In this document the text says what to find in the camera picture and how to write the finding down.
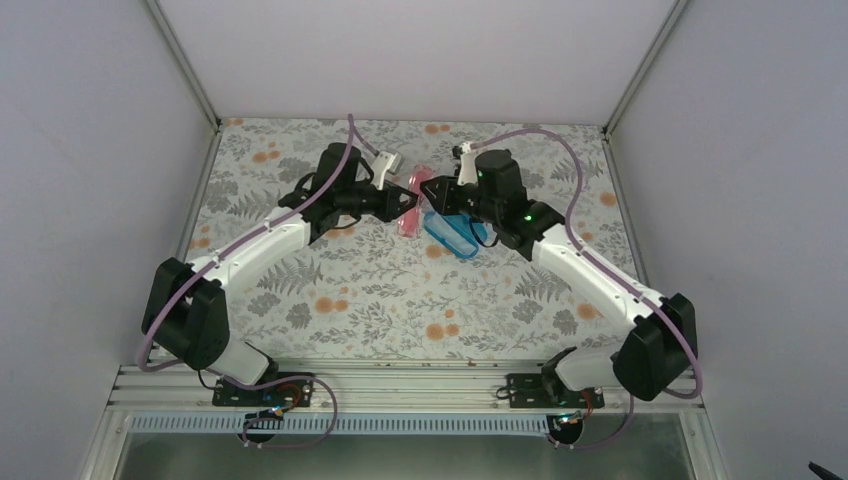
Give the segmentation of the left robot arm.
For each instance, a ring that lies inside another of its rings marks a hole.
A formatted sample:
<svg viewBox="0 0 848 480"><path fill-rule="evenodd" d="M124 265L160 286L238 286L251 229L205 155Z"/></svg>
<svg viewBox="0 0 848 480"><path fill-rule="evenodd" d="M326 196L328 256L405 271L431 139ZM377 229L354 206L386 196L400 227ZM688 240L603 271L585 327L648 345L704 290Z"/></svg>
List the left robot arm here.
<svg viewBox="0 0 848 480"><path fill-rule="evenodd" d="M390 180L400 163L394 152L381 151L368 161L350 144L331 143L316 170L248 232L192 261L163 261L142 320L137 365L153 371L149 354L158 345L173 355L174 364L227 378L252 404L270 402L278 391L278 368L232 334L228 291L254 283L278 260L339 229L343 216L389 223L413 209L417 195Z"/></svg>

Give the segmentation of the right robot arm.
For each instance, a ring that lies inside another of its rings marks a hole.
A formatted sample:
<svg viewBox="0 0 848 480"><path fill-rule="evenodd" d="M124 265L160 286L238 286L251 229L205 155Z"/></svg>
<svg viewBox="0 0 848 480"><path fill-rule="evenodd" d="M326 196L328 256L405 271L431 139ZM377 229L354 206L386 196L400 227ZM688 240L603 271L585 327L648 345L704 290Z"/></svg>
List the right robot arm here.
<svg viewBox="0 0 848 480"><path fill-rule="evenodd" d="M442 215L465 214L488 223L505 247L549 270L610 321L620 345L568 348L554 359L541 384L544 399L565 407L580 390L619 385L652 401L691 367L697 356L695 308L684 295L666 296L631 278L569 231L565 217L532 200L516 160L490 150L420 185Z"/></svg>

